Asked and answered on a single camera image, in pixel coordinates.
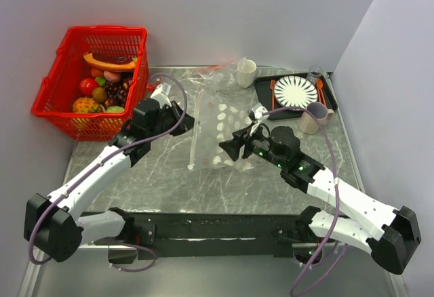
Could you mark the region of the polka dot zip bag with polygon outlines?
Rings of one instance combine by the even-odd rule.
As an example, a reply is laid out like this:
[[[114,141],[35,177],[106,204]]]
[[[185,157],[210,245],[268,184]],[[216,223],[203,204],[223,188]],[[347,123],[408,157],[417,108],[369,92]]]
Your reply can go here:
[[[233,138],[232,133],[251,124],[248,108],[209,90],[201,90],[193,111],[195,119],[188,170],[233,167],[244,172],[254,166],[246,159],[233,161],[219,143]]]

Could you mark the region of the toy green cabbage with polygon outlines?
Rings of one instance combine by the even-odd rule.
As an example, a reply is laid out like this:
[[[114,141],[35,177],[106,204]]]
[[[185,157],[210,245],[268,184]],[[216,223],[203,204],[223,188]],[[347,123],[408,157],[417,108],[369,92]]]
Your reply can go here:
[[[106,113],[123,113],[125,109],[122,106],[110,106],[105,109]]]

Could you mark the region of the toy pineapple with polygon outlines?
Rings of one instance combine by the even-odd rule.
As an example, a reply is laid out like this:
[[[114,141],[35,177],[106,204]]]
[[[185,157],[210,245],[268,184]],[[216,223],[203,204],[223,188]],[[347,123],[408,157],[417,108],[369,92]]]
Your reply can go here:
[[[102,113],[103,108],[93,98],[81,97],[74,101],[72,111],[74,113]]]

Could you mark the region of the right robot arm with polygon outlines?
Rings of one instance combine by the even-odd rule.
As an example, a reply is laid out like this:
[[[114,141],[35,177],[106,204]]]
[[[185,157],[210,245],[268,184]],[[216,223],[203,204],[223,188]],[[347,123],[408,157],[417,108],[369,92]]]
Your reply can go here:
[[[309,207],[296,232],[303,241],[330,237],[371,255],[384,270],[400,275],[421,243],[416,213],[384,204],[335,177],[332,171],[300,150],[292,128],[279,126],[265,136],[246,127],[220,148],[234,161],[255,155],[277,166],[290,186],[325,201],[341,216]]]

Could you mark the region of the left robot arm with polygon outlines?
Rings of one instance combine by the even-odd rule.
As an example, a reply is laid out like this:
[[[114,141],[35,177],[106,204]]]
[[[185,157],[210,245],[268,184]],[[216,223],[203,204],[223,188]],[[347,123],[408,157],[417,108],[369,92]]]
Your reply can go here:
[[[44,197],[33,195],[26,204],[24,238],[33,263],[33,248],[49,259],[63,262],[79,246],[112,237],[125,244],[135,228],[127,214],[109,210],[83,216],[90,203],[114,180],[133,167],[151,149],[151,142],[167,134],[181,135],[192,129],[194,119],[186,107],[174,101],[161,106],[156,99],[141,100],[120,131],[102,152],[72,180]]]

